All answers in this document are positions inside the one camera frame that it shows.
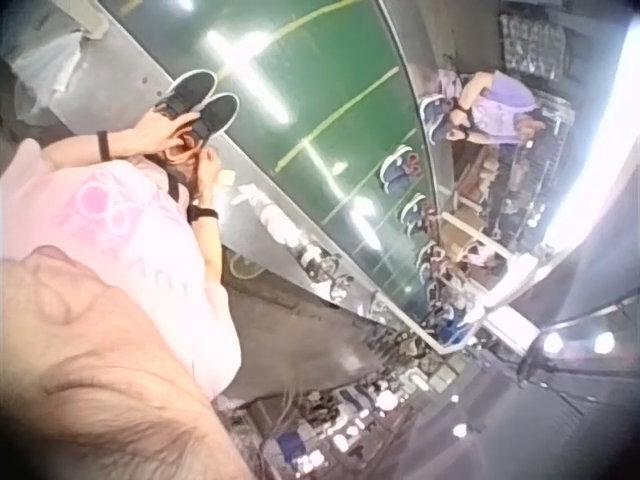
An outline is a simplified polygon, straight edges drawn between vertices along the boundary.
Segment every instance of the yellow line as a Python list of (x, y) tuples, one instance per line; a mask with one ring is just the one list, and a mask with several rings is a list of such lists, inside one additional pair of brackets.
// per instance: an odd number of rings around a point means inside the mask
[(389, 80), (391, 77), (393, 77), (399, 71), (400, 71), (400, 67), (392, 68), (387, 73), (385, 73), (382, 77), (380, 77), (378, 80), (376, 80), (373, 84), (369, 85), (366, 89), (364, 89), (362, 92), (360, 92), (358, 95), (353, 97), (351, 100), (349, 100), (347, 103), (345, 103), (338, 110), (336, 110), (331, 115), (329, 115), (327, 118), (325, 118), (324, 121), (322, 121), (322, 123), (320, 123), (320, 125), (318, 125), (316, 128), (314, 128), (313, 131), (309, 135), (305, 136), (302, 140), (300, 140), (295, 147), (293, 147), (291, 150), (289, 150), (289, 152), (284, 157), (282, 157), (280, 160), (278, 160), (278, 163), (276, 163), (276, 167), (274, 168), (273, 172), (274, 173), (280, 173), (280, 171), (284, 167), (289, 165), (291, 160), (293, 160), (298, 153), (300, 153), (307, 145), (309, 145), (318, 135), (320, 135), (322, 132), (324, 132), (333, 122), (338, 120), (349, 109), (351, 109), (354, 105), (356, 105), (358, 102), (360, 102), (362, 99), (364, 99), (367, 95), (369, 95), (371, 92), (373, 92), (376, 88), (378, 88), (384, 82)]
[[(418, 131), (418, 129), (414, 128), (409, 133), (407, 133), (404, 137), (402, 137), (402, 140), (400, 140), (399, 145), (402, 145), (404, 142), (409, 140), (413, 136), (413, 134), (416, 133), (417, 131)], [(353, 198), (353, 196), (356, 194), (356, 192), (358, 190), (360, 190), (360, 188), (362, 188), (362, 185), (364, 185), (378, 171), (378, 169), (382, 165), (382, 162), (384, 162), (386, 158), (387, 157), (384, 157), (382, 160), (380, 160), (378, 163), (376, 163), (376, 165), (371, 169), (371, 171), (369, 173), (367, 173), (367, 175), (362, 180), (360, 180), (360, 183), (358, 183), (353, 189), (351, 189), (351, 191), (347, 195), (345, 195), (345, 197), (340, 201), (340, 203), (338, 203), (338, 205), (336, 205), (333, 208), (333, 210), (331, 210), (329, 215), (327, 215), (324, 218), (324, 220), (322, 220), (322, 222), (320, 222), (320, 225), (326, 225), (329, 222), (329, 220), (331, 220), (333, 218), (333, 216), (336, 213), (338, 213), (338, 211), (342, 207), (344, 207), (345, 203), (347, 203), (349, 200), (351, 200), (351, 198)]]
[[(382, 218), (382, 220), (380, 221), (380, 223), (378, 224), (378, 226), (374, 229), (374, 232), (377, 232), (378, 229), (384, 224), (384, 222), (386, 222), (389, 217), (395, 213), (398, 213), (398, 207), (400, 206), (401, 203), (403, 203), (404, 201), (406, 201), (407, 197), (411, 194), (415, 194), (416, 192), (414, 191), (414, 188), (416, 187), (416, 185), (418, 185), (418, 183), (420, 183), (420, 180), (422, 180), (422, 177), (424, 177), (424, 174), (420, 174), (420, 176), (418, 178), (416, 178), (416, 181), (413, 182), (413, 185), (411, 185), (411, 187), (409, 188), (409, 190), (406, 191), (406, 193), (400, 197), (400, 200), (398, 200), (396, 202), (396, 204), (393, 206), (392, 209), (390, 209), (387, 214)], [(365, 241), (363, 240), (362, 242), (360, 242), (360, 245), (358, 245), (358, 248), (356, 248), (353, 253), (351, 254), (351, 256), (355, 255), (356, 253), (358, 253), (360, 251), (360, 249), (362, 247), (364, 247), (365, 245)]]
[(120, 16), (124, 17), (125, 15), (133, 12), (140, 6), (141, 3), (142, 0), (126, 0), (126, 2), (124, 2), (124, 4), (120, 7)]
[[(269, 42), (267, 43), (267, 45), (262, 51), (266, 50), (267, 48), (269, 48), (271, 45), (273, 45), (277, 41), (281, 40), (286, 35), (293, 33), (300, 27), (315, 20), (321, 15), (326, 15), (327, 13), (334, 12), (336, 10), (339, 10), (344, 7), (348, 7), (349, 5), (353, 5), (354, 3), (358, 3), (361, 1), (362, 0), (341, 0), (340, 2), (332, 3), (331, 5), (325, 5), (324, 7), (320, 7), (319, 9), (314, 10), (311, 13), (307, 13), (304, 17), (298, 18), (297, 20), (294, 20), (293, 22), (286, 24), (285, 26), (281, 27), (278, 31), (276, 31), (269, 38)], [(216, 76), (218, 77), (218, 80), (222, 81), (231, 74), (233, 74), (233, 69), (225, 65), (216, 73)]]

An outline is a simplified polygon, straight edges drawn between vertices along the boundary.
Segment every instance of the black sneaker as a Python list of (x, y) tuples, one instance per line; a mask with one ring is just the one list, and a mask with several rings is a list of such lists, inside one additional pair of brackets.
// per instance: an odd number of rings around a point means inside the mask
[(155, 104), (154, 110), (170, 119), (178, 118), (202, 104), (216, 88), (217, 79), (209, 70), (191, 70), (178, 77)]
[(238, 114), (239, 106), (240, 100), (231, 93), (221, 93), (206, 100), (199, 110), (200, 117), (177, 132), (183, 145), (164, 152), (165, 158), (173, 164), (193, 159), (211, 137), (229, 128)]
[(188, 135), (194, 145), (205, 145), (211, 137), (224, 132), (238, 115), (240, 100), (231, 93), (221, 93), (207, 100)]

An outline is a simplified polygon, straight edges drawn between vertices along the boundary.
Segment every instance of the shoe display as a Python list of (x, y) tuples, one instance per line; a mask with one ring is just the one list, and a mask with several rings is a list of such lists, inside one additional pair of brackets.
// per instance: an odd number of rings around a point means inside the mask
[(403, 155), (408, 154), (409, 152), (412, 152), (411, 147), (407, 145), (400, 145), (396, 148), (395, 152), (384, 159), (384, 162), (382, 162), (382, 165), (380, 166), (380, 172), (378, 173), (380, 181), (383, 184), (386, 185), (394, 178), (406, 174), (401, 167), (404, 161)]
[(154, 105), (156, 112), (178, 118), (204, 103), (216, 88), (217, 79), (210, 70), (191, 70), (178, 77)]
[(430, 95), (420, 102), (420, 117), (425, 125), (438, 120), (453, 107), (453, 101), (442, 94)]
[(400, 210), (400, 222), (405, 225), (411, 225), (421, 221), (423, 219), (424, 202), (427, 202), (427, 197), (422, 193), (416, 193)]
[(181, 163), (191, 158), (211, 137), (224, 132), (238, 114), (240, 100), (231, 93), (221, 93), (206, 101), (200, 118), (176, 133), (184, 145), (165, 152), (167, 160)]

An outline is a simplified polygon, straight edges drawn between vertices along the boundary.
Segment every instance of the white bag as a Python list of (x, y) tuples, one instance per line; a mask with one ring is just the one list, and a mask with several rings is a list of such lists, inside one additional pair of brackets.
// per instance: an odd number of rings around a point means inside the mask
[(15, 92), (16, 118), (30, 125), (55, 121), (48, 112), (56, 93), (67, 89), (80, 60), (82, 32), (58, 37), (20, 55), (12, 64), (18, 77)]

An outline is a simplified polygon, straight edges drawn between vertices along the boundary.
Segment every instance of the hand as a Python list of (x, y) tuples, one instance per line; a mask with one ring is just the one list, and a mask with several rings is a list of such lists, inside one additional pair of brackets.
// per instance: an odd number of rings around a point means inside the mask
[(218, 181), (218, 175), (222, 170), (220, 159), (210, 147), (200, 150), (196, 176), (198, 178), (198, 193), (200, 198), (211, 197), (213, 188)]
[(453, 109), (451, 110), (451, 112), (449, 112), (449, 120), (451, 121), (451, 123), (453, 123), (455, 126), (460, 126), (460, 125), (465, 125), (465, 126), (469, 126), (469, 117), (467, 116), (466, 113), (464, 113), (462, 110), (460, 109)]
[(182, 146), (182, 140), (175, 137), (175, 133), (199, 116), (197, 112), (190, 112), (170, 120), (158, 112), (148, 111), (128, 132), (132, 156), (151, 155)]

